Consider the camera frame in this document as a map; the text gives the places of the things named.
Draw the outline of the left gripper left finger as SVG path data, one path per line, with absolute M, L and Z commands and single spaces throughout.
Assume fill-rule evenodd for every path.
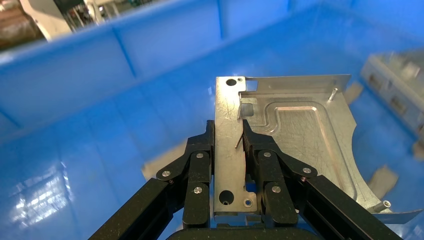
M 188 138 L 183 154 L 157 171 L 91 237 L 92 240 L 156 240 L 184 209 L 185 228 L 210 226 L 210 183 L 215 123 Z

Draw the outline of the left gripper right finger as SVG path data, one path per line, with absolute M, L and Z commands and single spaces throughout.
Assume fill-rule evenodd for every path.
M 302 218 L 325 240 L 397 240 L 399 236 L 317 170 L 282 152 L 273 137 L 242 122 L 246 163 L 273 227 Z

